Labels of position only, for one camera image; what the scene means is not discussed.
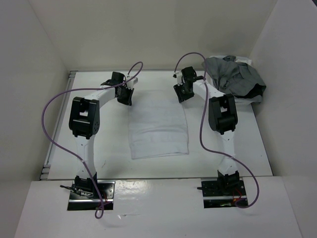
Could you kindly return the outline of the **white skirt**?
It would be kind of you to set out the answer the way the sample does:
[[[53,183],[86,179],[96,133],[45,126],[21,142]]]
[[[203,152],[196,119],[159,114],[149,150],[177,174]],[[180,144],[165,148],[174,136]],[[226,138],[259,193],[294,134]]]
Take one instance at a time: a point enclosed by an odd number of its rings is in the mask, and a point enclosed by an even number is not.
[[[175,99],[140,99],[128,111],[132,159],[187,155],[188,125]]]

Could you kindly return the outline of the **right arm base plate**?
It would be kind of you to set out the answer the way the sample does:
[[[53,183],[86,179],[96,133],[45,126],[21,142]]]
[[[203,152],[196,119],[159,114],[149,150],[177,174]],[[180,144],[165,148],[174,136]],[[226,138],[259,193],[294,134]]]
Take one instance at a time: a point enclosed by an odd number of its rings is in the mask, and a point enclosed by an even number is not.
[[[201,180],[201,185],[197,190],[202,192],[204,208],[228,208],[236,207],[236,203],[240,206],[248,206],[248,199],[243,180],[239,180],[238,184],[221,190],[215,178]]]

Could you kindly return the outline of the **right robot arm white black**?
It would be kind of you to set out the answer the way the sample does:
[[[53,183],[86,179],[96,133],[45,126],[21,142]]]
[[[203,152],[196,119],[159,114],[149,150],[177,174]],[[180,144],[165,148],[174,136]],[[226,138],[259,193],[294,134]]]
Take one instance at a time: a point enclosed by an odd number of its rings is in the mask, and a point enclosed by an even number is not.
[[[217,192],[228,196],[235,191],[240,175],[237,163],[232,159],[234,155],[234,131],[238,122],[234,96],[224,94],[214,88],[203,76],[198,76],[193,67],[186,67],[173,74],[177,80],[173,86],[179,102],[184,102],[200,96],[207,99],[208,123],[212,131],[222,140],[223,156],[217,169],[216,185],[203,188],[203,191]]]

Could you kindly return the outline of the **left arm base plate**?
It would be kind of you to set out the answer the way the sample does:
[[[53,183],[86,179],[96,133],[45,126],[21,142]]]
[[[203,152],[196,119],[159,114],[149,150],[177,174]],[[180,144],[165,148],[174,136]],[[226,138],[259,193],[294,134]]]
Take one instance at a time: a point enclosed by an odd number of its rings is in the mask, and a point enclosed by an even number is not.
[[[99,192],[92,186],[92,191],[75,187],[75,182],[71,186],[60,185],[61,188],[70,191],[68,200],[68,211],[88,211],[97,210],[104,204],[104,210],[113,210],[114,206],[114,181],[101,181],[97,183]]]

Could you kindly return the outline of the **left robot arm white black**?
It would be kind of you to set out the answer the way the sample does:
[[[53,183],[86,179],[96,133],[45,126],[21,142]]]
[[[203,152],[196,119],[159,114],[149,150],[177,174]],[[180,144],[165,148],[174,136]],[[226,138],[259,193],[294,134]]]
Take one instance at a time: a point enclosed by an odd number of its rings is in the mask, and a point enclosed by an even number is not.
[[[94,163],[94,140],[100,129],[100,109],[109,101],[131,106],[134,85],[138,78],[130,79],[119,72],[113,72],[111,79],[100,85],[95,92],[72,100],[69,128],[75,137],[76,154],[82,163],[78,167],[72,190],[87,198],[98,196],[97,171]]]

